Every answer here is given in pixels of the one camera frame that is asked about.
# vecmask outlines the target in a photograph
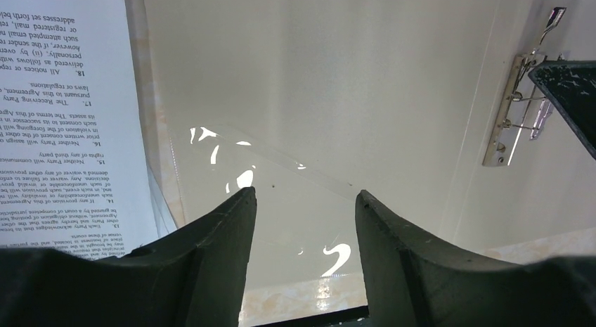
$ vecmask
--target marble surface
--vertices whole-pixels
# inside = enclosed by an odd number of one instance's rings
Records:
[[[239,326],[257,326],[367,305],[362,273],[249,290]]]
[[[529,264],[558,255],[596,255],[596,228],[583,229],[481,252],[495,259]]]

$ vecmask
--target paper sheet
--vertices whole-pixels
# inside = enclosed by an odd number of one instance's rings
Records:
[[[124,0],[1,0],[0,245],[156,238]]]

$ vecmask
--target metal clip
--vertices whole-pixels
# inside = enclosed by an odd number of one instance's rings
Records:
[[[539,53],[540,46],[542,46],[546,35],[561,22],[565,11],[565,7],[554,8],[545,29],[537,36],[532,51],[528,54],[517,55],[513,59],[493,126],[491,141],[486,149],[482,165],[486,167],[509,165],[522,130],[531,130],[531,141],[537,139],[542,133],[546,119],[552,114],[554,108],[544,96],[538,96],[540,92],[527,78],[527,73],[537,64],[547,60],[546,55]],[[540,101],[540,109],[532,127],[527,127],[524,123],[533,101]]]

